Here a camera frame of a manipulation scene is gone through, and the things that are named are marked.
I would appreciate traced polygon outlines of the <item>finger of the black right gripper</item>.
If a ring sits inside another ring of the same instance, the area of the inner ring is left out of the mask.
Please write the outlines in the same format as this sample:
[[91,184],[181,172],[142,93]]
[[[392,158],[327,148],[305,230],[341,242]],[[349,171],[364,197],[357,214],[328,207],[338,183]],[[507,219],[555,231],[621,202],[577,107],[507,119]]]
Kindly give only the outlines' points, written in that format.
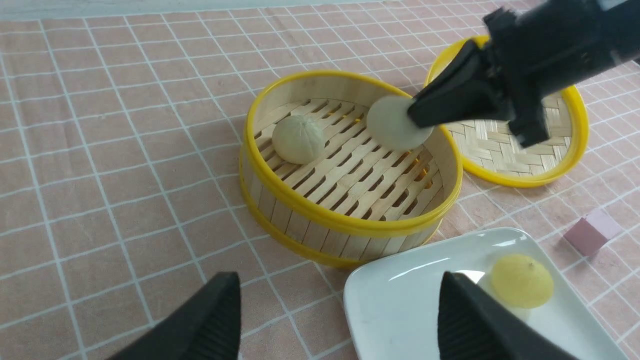
[[449,64],[422,91],[424,101],[489,101],[493,83],[489,75],[491,39],[480,44],[467,39]]
[[413,98],[407,116],[418,128],[470,120],[515,118],[515,112],[499,87],[487,80],[430,82]]

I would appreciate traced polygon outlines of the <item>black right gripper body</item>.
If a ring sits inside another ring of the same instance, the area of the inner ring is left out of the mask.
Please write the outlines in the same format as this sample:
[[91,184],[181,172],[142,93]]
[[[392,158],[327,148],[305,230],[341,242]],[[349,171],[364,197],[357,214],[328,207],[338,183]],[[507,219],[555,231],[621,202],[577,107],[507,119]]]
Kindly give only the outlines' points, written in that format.
[[522,148],[550,138],[542,100],[639,57],[637,0],[546,0],[483,17],[487,98]]

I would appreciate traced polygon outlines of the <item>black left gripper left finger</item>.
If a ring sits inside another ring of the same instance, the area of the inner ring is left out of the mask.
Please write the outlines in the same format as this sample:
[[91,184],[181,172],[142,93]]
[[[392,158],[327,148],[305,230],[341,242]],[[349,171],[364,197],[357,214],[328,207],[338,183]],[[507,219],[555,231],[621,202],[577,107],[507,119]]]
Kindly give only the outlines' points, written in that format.
[[236,360],[242,288],[235,271],[218,272],[183,305],[112,360]]

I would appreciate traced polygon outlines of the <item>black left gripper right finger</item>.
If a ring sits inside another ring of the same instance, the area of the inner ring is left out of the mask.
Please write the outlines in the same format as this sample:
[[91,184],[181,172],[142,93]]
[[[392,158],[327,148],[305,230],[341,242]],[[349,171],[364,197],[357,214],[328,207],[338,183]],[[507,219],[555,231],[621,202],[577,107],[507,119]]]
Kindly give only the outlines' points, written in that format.
[[468,276],[446,271],[439,285],[441,360],[574,360],[503,307]]

